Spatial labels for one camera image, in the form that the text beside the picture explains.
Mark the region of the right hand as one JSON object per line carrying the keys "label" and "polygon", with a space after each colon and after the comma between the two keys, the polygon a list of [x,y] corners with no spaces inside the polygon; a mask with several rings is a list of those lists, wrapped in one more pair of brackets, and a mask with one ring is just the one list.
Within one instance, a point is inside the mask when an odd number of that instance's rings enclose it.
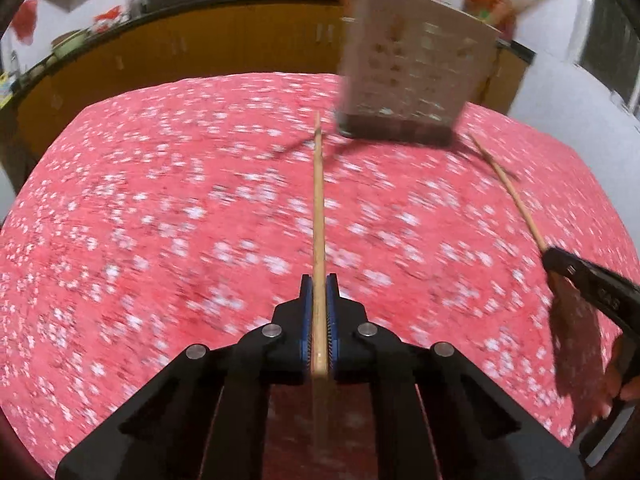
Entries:
{"label": "right hand", "polygon": [[628,380],[623,378],[626,370],[623,367],[623,352],[630,344],[632,344],[632,340],[624,334],[619,334],[612,345],[611,359],[604,371],[604,398],[608,403],[611,403],[618,396],[623,401],[639,399],[639,377],[634,376]]}

